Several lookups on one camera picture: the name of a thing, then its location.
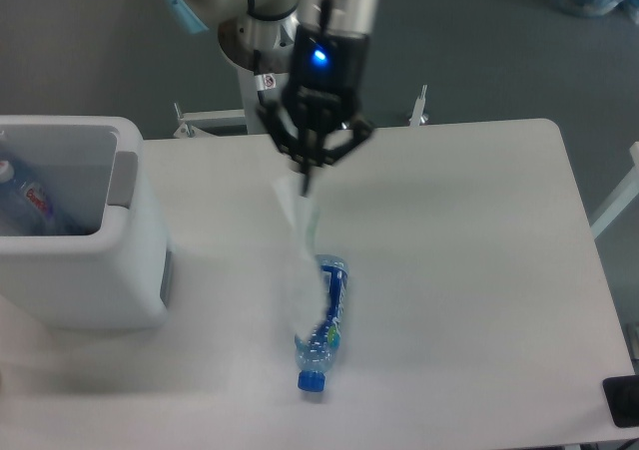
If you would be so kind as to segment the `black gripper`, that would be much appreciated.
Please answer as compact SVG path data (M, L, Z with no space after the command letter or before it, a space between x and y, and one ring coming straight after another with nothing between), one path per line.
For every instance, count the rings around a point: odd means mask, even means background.
M375 127L361 111L359 88L370 44L366 35L335 35L297 28L282 104L265 101L257 114L276 149L302 175L300 195L311 194L314 168L332 166L370 139ZM347 123L340 144L326 142Z

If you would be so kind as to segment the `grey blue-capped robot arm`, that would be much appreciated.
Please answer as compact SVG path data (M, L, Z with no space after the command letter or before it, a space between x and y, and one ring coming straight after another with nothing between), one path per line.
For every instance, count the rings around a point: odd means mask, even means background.
M216 32L236 68L247 130L303 177L367 141L359 97L379 0L166 0L184 26Z

